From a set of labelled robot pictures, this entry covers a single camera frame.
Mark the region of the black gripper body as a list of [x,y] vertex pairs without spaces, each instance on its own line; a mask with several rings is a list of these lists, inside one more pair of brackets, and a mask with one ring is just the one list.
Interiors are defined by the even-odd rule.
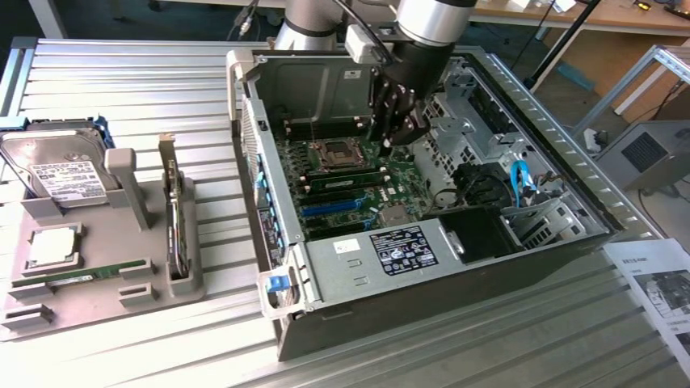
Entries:
[[397,43],[394,61],[383,67],[383,80],[389,83],[385,99],[403,86],[414,91],[415,99],[426,99],[435,89],[453,54],[454,44],[430,46],[417,41]]

